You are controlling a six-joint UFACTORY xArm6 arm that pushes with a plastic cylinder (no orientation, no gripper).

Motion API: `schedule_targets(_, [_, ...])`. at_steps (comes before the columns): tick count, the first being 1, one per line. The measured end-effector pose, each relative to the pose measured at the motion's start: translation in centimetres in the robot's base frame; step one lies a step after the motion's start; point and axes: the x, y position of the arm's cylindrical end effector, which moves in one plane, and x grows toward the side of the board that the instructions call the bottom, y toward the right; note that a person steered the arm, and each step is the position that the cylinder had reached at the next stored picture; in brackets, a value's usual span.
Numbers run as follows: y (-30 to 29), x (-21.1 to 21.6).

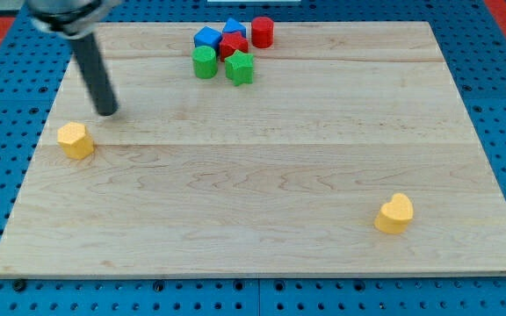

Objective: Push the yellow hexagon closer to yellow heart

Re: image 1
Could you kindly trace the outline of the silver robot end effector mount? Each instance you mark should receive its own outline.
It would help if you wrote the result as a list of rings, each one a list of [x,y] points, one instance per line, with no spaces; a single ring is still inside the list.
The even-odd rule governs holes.
[[[90,34],[122,0],[26,0],[36,29],[64,39]]]

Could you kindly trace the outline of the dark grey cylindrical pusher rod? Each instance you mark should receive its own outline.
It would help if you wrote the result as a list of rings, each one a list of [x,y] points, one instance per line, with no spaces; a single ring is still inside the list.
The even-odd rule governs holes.
[[[95,111],[99,116],[113,115],[119,105],[94,34],[89,33],[80,39],[70,39],[69,45]]]

